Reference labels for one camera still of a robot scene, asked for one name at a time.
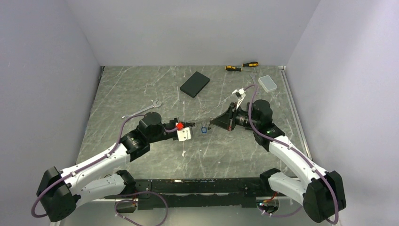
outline screwdriver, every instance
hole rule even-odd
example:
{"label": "screwdriver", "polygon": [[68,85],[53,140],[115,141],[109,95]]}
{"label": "screwdriver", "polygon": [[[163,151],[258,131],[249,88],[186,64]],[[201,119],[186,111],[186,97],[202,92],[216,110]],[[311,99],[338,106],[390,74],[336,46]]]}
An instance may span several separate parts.
{"label": "screwdriver", "polygon": [[259,65],[258,62],[256,62],[256,61],[242,64],[243,67],[256,67],[258,65]]}
{"label": "screwdriver", "polygon": [[242,68],[238,68],[235,66],[228,65],[225,67],[226,71],[230,72],[257,72],[257,71],[249,71],[249,70],[243,70]]}

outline small plastic container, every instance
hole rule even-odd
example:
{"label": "small plastic container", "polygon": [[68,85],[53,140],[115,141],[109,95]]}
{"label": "small plastic container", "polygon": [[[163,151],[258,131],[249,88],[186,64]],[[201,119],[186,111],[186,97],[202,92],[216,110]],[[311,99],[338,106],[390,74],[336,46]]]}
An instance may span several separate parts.
{"label": "small plastic container", "polygon": [[259,84],[263,87],[266,93],[275,91],[277,89],[277,85],[273,82],[269,75],[259,78]]}

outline cable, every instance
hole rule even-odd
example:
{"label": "cable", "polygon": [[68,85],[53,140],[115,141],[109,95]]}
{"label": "cable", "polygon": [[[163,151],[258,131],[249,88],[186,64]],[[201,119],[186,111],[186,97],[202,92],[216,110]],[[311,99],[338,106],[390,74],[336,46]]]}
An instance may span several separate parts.
{"label": "cable", "polygon": [[91,166],[93,166],[93,165],[96,165],[97,163],[99,163],[99,162],[101,162],[102,160],[106,159],[106,158],[107,158],[107,155],[111,155],[112,153],[114,153],[115,150],[116,150],[116,148],[119,146],[120,139],[121,139],[121,136],[122,136],[122,133],[123,133],[123,127],[125,127],[126,122],[128,122],[130,119],[133,119],[133,118],[139,117],[139,116],[143,117],[144,115],[142,115],[142,114],[132,115],[132,116],[128,117],[128,118],[122,123],[122,127],[120,128],[119,136],[118,136],[118,139],[116,140],[116,144],[113,146],[113,148],[112,148],[107,154],[105,154],[103,157],[101,157],[101,158],[95,160],[94,162],[89,163],[88,165],[83,166],[82,168],[77,169],[77,170],[75,170],[74,172],[71,172],[71,173],[68,174],[68,175],[65,175],[63,178],[58,179],[56,182],[52,183],[49,187],[47,187],[46,189],[44,189],[44,191],[41,192],[41,193],[39,194],[39,196],[37,197],[37,199],[36,199],[35,202],[33,203],[33,206],[32,206],[32,208],[31,208],[31,214],[32,214],[32,216],[33,216],[34,218],[42,218],[42,217],[47,216],[47,213],[38,215],[38,214],[36,214],[36,212],[35,212],[36,206],[37,206],[37,204],[40,202],[40,200],[43,198],[43,196],[44,196],[49,190],[51,190],[54,186],[58,185],[59,183],[61,183],[61,182],[64,181],[64,180],[70,178],[73,174],[77,174],[77,173],[79,173],[79,172],[81,172],[81,171],[83,171],[83,170],[85,170],[85,169],[87,169],[87,168],[89,168],[89,167],[91,167]]}
{"label": "cable", "polygon": [[[254,94],[252,95],[251,101],[249,102],[249,110],[248,110],[249,124],[251,125],[251,128],[254,130],[255,133],[257,133],[258,135],[262,136],[263,138],[266,138],[266,139],[268,139],[268,140],[270,140],[270,141],[272,141],[272,142],[279,143],[279,144],[281,144],[281,145],[283,145],[283,146],[289,148],[290,146],[289,146],[288,144],[286,144],[286,143],[284,143],[284,142],[282,142],[282,141],[279,141],[279,140],[277,140],[277,139],[274,139],[274,138],[272,138],[272,137],[266,136],[265,134],[259,132],[259,131],[255,128],[255,126],[254,126],[254,124],[253,124],[253,122],[252,122],[252,103],[253,103],[253,101],[254,101],[254,99],[255,99],[256,91],[258,90],[258,85],[257,85],[257,84],[249,85],[249,86],[247,86],[246,88],[244,88],[244,91],[247,90],[247,89],[249,89],[250,87],[255,87],[255,92],[254,92]],[[289,149],[292,150],[292,151],[294,151],[295,153],[297,153],[297,154],[309,165],[310,168],[313,168],[313,164],[312,164],[307,158],[304,157],[304,155],[303,155],[302,152],[298,151],[298,150],[297,150],[296,148],[294,148],[294,147],[291,147],[291,148],[289,148]],[[333,202],[334,202],[335,219],[334,219],[334,221],[331,221],[330,219],[326,219],[326,221],[327,221],[328,223],[330,223],[330,224],[336,225],[336,224],[338,223],[338,218],[339,218],[339,217],[338,217],[339,208],[338,208],[338,201],[337,201],[337,199],[336,199],[336,196],[335,196],[335,193],[334,193],[334,191],[333,191],[333,188],[331,187],[330,183],[324,178],[324,176],[323,176],[317,169],[315,169],[315,173],[316,173],[316,174],[321,178],[321,180],[326,184],[327,188],[329,189],[329,191],[330,191],[330,193],[331,193],[331,196],[332,196]],[[293,214],[297,213],[301,208],[302,208],[302,207],[298,208],[296,211],[293,212]]]}
{"label": "cable", "polygon": [[[155,192],[145,191],[145,192],[136,192],[136,193],[133,193],[133,194],[119,194],[119,195],[117,195],[117,196],[119,196],[119,197],[124,197],[124,196],[138,195],[138,194],[153,194],[153,195],[158,196],[158,197],[163,201],[163,203],[165,204],[165,208],[166,208],[165,217],[164,217],[163,220],[162,220],[159,224],[157,224],[156,226],[162,225],[162,224],[165,222],[166,218],[168,217],[168,204],[166,203],[166,200],[165,200],[160,194],[155,193]],[[124,203],[124,202],[125,202],[125,203],[126,203],[126,202],[129,202],[129,203],[136,203],[135,201],[130,200],[130,199],[124,199],[124,200],[121,200],[121,201],[117,202],[117,203],[115,204],[115,207],[114,207],[115,213],[116,213],[115,216],[118,216],[118,217],[120,217],[120,218],[122,218],[122,219],[125,219],[125,220],[127,220],[128,222],[130,222],[130,223],[132,223],[132,224],[134,224],[134,225],[143,226],[143,225],[141,225],[141,224],[139,224],[139,223],[136,223],[136,222],[134,222],[133,220],[131,220],[131,219],[129,219],[129,218],[127,218],[127,217],[121,215],[120,213],[118,213],[118,211],[116,210],[117,206],[118,206],[119,204],[121,204],[121,203]]]}
{"label": "cable", "polygon": [[263,202],[270,202],[271,200],[274,199],[274,197],[276,197],[276,195],[277,195],[277,192],[274,192],[273,196],[270,199],[266,199]]}
{"label": "cable", "polygon": [[171,130],[168,130],[165,128],[165,132],[167,132],[167,133],[173,133],[173,132],[176,132],[176,130],[177,130],[177,127],[173,128]]}

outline wrench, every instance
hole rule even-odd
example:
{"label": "wrench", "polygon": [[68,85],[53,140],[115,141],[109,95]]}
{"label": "wrench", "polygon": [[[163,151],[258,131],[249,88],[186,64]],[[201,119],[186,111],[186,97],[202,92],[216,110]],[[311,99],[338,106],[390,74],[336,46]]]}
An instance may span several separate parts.
{"label": "wrench", "polygon": [[162,102],[160,102],[160,100],[154,100],[154,102],[152,103],[152,105],[151,105],[151,106],[148,106],[148,107],[146,107],[146,108],[143,108],[143,109],[141,109],[140,111],[138,111],[138,112],[135,112],[135,113],[133,113],[133,114],[130,114],[130,115],[124,115],[124,116],[122,117],[122,119],[125,119],[125,118],[128,118],[128,117],[131,117],[131,116],[133,116],[133,115],[136,115],[136,114],[143,113],[143,112],[145,112],[145,111],[148,111],[148,110],[150,110],[151,108],[161,107],[161,105],[162,105]]}
{"label": "wrench", "polygon": [[[254,84],[256,84],[256,80],[255,80],[255,76],[256,76],[256,75],[251,74],[250,76],[251,76],[252,81],[254,82]],[[257,91],[256,91],[256,95],[259,96],[260,94],[261,94],[261,92],[259,92],[259,91],[257,90]]]}

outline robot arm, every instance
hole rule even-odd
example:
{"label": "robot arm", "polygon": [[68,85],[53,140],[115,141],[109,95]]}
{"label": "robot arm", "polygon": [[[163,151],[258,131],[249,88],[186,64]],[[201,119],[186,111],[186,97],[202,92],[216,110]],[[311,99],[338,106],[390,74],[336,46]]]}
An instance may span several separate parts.
{"label": "robot arm", "polygon": [[[177,118],[167,124],[161,123],[161,116],[155,112],[147,113],[139,121],[135,130],[124,135],[119,144],[113,144],[98,155],[71,167],[58,171],[55,167],[48,169],[41,180],[37,196],[60,178],[72,174],[55,187],[51,188],[40,200],[51,222],[57,222],[70,215],[77,207],[98,198],[109,195],[132,194],[135,191],[133,177],[126,170],[119,170],[110,177],[100,178],[116,167],[123,166],[147,153],[150,143],[174,139],[184,141],[191,139],[192,123],[179,122]],[[173,128],[180,129],[166,132]],[[117,145],[112,154],[110,150]],[[75,173],[77,169],[91,165]]]}
{"label": "robot arm", "polygon": [[[240,90],[235,90],[234,93],[242,102],[242,96],[245,94]],[[211,120],[210,124],[228,131],[234,130],[236,125],[253,130],[248,114],[250,104],[247,104],[247,111],[244,111],[239,105],[241,102],[231,103],[227,111]],[[260,133],[274,139],[274,141],[270,141],[254,131],[256,142],[266,151],[281,159],[299,179],[290,178],[278,169],[270,169],[260,175],[261,185],[265,189],[280,192],[294,199],[303,205],[312,220],[319,223],[335,213],[332,195],[323,182],[323,179],[326,179],[335,193],[338,209],[343,210],[346,207],[346,199],[341,176],[335,171],[327,172],[303,153],[296,153],[292,150],[293,148],[297,150],[297,148],[284,132],[272,123],[272,110],[269,102],[256,100],[252,105],[251,112],[254,127]]]}

